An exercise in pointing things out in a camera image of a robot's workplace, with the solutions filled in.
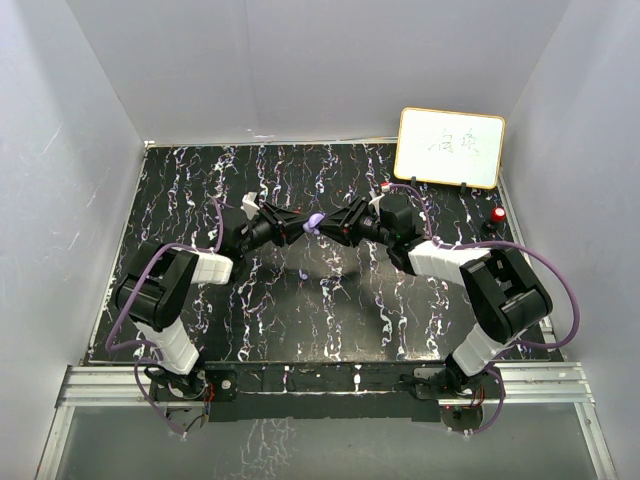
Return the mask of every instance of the white cable clip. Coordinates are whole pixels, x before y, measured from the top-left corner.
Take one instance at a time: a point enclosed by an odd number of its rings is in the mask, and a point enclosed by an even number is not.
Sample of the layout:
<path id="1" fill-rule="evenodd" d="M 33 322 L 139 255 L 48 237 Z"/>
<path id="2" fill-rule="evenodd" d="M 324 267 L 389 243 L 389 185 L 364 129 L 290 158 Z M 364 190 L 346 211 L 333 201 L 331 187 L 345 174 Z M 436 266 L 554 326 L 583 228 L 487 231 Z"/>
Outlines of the white cable clip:
<path id="1" fill-rule="evenodd" d="M 256 216 L 260 207 L 255 202 L 256 197 L 258 196 L 257 192 L 249 192 L 242 197 L 242 206 L 240 210 L 244 211 L 247 215 L 247 219 L 251 220 Z"/>
<path id="2" fill-rule="evenodd" d="M 380 200 L 382 200 L 382 197 L 384 197 L 384 193 L 382 195 L 376 196 L 376 192 L 371 190 L 371 192 L 369 192 L 369 195 L 371 195 L 369 206 L 374 208 L 374 210 L 376 211 L 376 215 L 378 215 L 379 217 L 380 216 Z"/>

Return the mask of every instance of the whiteboard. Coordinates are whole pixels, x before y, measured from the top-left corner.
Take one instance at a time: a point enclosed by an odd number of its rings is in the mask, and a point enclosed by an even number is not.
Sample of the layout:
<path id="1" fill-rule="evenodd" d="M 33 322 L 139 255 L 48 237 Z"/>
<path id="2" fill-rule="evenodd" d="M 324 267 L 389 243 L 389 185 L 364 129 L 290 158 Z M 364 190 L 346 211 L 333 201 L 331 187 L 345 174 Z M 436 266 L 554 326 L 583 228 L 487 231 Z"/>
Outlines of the whiteboard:
<path id="1" fill-rule="evenodd" d="M 504 128 L 502 117 L 405 108 L 393 173 L 403 180 L 494 188 Z"/>

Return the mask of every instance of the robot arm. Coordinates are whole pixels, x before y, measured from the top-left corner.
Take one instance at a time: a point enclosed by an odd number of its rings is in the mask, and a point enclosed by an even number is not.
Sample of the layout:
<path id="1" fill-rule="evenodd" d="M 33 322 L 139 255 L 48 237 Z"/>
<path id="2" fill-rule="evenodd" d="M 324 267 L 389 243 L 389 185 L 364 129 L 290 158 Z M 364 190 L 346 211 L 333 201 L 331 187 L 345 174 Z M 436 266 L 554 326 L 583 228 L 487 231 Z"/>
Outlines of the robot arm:
<path id="1" fill-rule="evenodd" d="M 129 311 L 130 319 L 145 339 L 156 345 L 159 360 L 155 369 L 159 373 L 152 373 L 148 368 L 145 373 L 178 396 L 197 394 L 203 383 L 197 375 L 201 362 L 198 350 L 180 319 L 190 285 L 224 285 L 234 281 L 244 269 L 247 253 L 269 241 L 277 246 L 291 244 L 304 233 L 302 225 L 307 220 L 304 215 L 266 202 L 258 207 L 254 198 L 248 195 L 243 200 L 246 217 L 242 213 L 225 212 L 219 253 L 180 248 L 164 253 L 145 279 Z M 161 247 L 152 241 L 140 246 L 115 293 L 118 310 L 127 303 L 140 275 Z"/>
<path id="2" fill-rule="evenodd" d="M 371 201 L 361 197 L 325 217 L 317 228 L 346 246 L 356 246 L 363 238 L 384 244 L 399 270 L 466 288 L 478 323 L 447 357 L 442 375 L 433 379 L 442 388 L 461 390 L 553 305 L 515 248 L 446 248 L 417 232 L 415 215 L 406 196 L 388 194 Z"/>

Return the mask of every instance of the glass panel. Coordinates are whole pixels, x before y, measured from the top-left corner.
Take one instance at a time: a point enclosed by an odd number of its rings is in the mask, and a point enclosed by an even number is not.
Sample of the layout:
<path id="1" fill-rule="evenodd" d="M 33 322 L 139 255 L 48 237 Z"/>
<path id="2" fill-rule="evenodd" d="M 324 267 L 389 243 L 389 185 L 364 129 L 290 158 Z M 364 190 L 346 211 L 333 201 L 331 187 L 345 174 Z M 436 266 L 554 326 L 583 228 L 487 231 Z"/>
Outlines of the glass panel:
<path id="1" fill-rule="evenodd" d="M 198 426 L 181 441 L 148 408 L 77 408 L 57 478 L 595 479 L 571 404 L 507 404 L 468 440 L 403 419 Z"/>

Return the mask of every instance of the red button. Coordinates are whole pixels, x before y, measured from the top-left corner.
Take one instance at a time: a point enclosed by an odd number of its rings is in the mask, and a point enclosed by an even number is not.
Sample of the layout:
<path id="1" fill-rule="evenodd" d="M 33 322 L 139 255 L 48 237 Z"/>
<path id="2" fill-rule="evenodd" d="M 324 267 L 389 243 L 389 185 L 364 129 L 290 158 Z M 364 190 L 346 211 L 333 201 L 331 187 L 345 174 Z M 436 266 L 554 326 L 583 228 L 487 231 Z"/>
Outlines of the red button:
<path id="1" fill-rule="evenodd" d="M 505 218 L 507 218 L 507 212 L 502 207 L 496 207 L 491 212 L 491 221 L 493 223 L 504 222 Z"/>

